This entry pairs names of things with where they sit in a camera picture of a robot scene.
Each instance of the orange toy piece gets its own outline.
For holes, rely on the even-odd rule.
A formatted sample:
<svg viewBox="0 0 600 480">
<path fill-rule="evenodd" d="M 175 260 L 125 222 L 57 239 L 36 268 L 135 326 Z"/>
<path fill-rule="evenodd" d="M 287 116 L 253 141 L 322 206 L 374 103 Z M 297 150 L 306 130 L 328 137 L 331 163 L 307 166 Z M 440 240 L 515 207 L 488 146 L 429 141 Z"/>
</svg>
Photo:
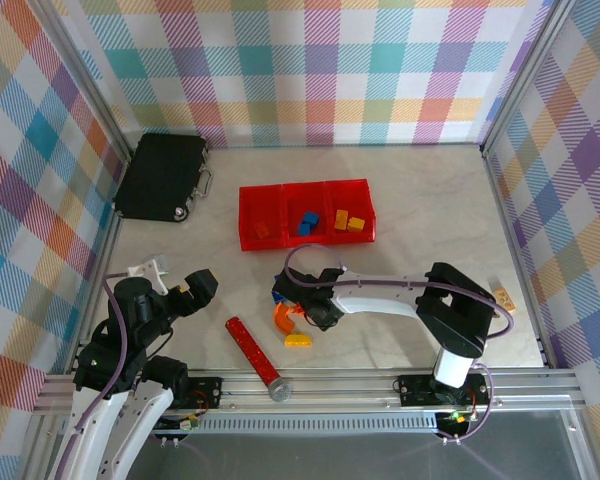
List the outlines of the orange toy piece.
<svg viewBox="0 0 600 480">
<path fill-rule="evenodd" d="M 276 327 L 278 327 L 278 330 L 285 335 L 290 335 L 293 333 L 293 329 L 296 326 L 295 322 L 289 318 L 289 315 L 292 313 L 304 315 L 304 310 L 300 305 L 288 307 L 284 303 L 280 302 L 278 305 L 276 305 L 276 309 L 273 311 L 273 320 L 276 323 Z"/>
<path fill-rule="evenodd" d="M 267 224 L 264 222 L 256 223 L 255 229 L 256 229 L 256 235 L 258 235 L 258 238 L 260 240 L 267 238 L 270 235 L 269 229 L 267 228 Z"/>
</svg>

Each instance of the wooden block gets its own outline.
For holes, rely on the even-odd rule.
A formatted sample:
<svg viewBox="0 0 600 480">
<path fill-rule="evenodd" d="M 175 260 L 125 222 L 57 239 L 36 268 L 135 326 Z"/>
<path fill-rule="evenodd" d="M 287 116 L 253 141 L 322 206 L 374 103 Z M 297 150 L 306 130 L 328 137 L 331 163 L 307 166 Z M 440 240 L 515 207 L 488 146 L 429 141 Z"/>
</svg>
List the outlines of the wooden block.
<svg viewBox="0 0 600 480">
<path fill-rule="evenodd" d="M 351 217 L 349 219 L 349 224 L 347 225 L 347 230 L 352 233 L 359 233 L 364 229 L 364 220 L 356 217 Z"/>
<path fill-rule="evenodd" d="M 256 223 L 255 229 L 256 229 L 256 235 L 258 235 L 258 238 L 260 240 L 267 238 L 270 235 L 269 229 L 267 228 L 267 224 L 264 222 Z"/>
<path fill-rule="evenodd" d="M 336 210 L 336 230 L 347 229 L 347 218 L 349 218 L 349 212 L 346 210 Z"/>
<path fill-rule="evenodd" d="M 493 296 L 496 298 L 498 305 L 500 305 L 502 308 L 507 310 L 509 313 L 515 312 L 516 306 L 504 288 L 498 288 L 497 290 L 494 290 Z"/>
</svg>

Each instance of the gray surface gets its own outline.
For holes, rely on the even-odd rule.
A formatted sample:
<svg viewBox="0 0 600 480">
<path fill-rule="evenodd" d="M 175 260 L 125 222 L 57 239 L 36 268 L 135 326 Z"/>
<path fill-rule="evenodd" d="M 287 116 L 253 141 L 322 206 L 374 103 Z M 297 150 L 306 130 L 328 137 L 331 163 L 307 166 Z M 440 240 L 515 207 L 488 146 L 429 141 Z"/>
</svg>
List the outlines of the gray surface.
<svg viewBox="0 0 600 480">
<path fill-rule="evenodd" d="M 133 479 L 578 479 L 560 413 L 495 414 L 463 445 L 431 434 L 190 436 L 148 442 Z"/>
</svg>

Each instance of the yellow block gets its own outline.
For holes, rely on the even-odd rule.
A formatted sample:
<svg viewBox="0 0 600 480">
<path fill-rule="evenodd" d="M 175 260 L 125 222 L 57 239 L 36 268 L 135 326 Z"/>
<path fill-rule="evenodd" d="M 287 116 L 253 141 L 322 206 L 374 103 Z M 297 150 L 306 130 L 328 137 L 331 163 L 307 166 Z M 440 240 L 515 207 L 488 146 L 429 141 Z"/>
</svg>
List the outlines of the yellow block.
<svg viewBox="0 0 600 480">
<path fill-rule="evenodd" d="M 349 219 L 349 224 L 347 225 L 347 229 L 353 233 L 359 233 L 364 228 L 364 220 L 361 220 L 356 217 L 351 217 Z"/>
<path fill-rule="evenodd" d="M 498 305 L 504 308 L 507 312 L 515 312 L 516 306 L 504 288 L 498 288 L 497 290 L 494 290 L 493 296 L 496 298 L 496 302 L 498 303 Z"/>
<path fill-rule="evenodd" d="M 347 218 L 349 217 L 349 212 L 346 210 L 336 210 L 336 230 L 346 230 L 347 229 Z"/>
<path fill-rule="evenodd" d="M 291 333 L 284 339 L 285 347 L 310 347 L 311 337 L 304 333 Z"/>
</svg>

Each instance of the black briefcase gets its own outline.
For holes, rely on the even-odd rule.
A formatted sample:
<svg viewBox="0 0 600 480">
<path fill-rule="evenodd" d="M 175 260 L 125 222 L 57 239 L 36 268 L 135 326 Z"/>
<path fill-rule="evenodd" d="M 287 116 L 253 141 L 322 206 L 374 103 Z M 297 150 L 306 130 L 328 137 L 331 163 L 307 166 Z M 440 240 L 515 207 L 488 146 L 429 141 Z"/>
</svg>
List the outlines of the black briefcase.
<svg viewBox="0 0 600 480">
<path fill-rule="evenodd" d="M 195 198 L 209 193 L 213 175 L 206 166 L 208 155 L 202 137 L 144 134 L 114 198 L 115 212 L 123 218 L 185 221 Z"/>
</svg>

